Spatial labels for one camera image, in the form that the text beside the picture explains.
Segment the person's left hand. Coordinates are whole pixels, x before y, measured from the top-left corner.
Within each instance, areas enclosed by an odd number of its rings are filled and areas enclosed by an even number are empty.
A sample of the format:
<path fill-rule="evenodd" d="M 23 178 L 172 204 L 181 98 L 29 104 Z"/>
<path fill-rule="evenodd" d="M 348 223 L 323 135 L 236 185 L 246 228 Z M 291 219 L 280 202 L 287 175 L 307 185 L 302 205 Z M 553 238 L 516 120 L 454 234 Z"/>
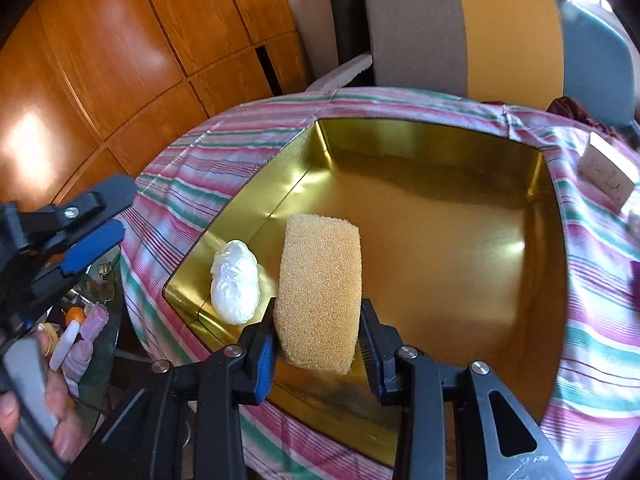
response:
<path fill-rule="evenodd" d="M 44 380 L 46 390 L 42 395 L 43 402 L 58 424 L 55 427 L 51 445 L 54 452 L 63 463 L 72 462 L 86 445 L 87 435 L 82 423 L 70 404 L 70 393 L 64 377 L 58 370 L 50 370 L 45 365 L 47 378 Z M 1 431 L 9 441 L 17 430 L 21 418 L 21 407 L 17 396 L 9 391 L 1 396 Z"/>

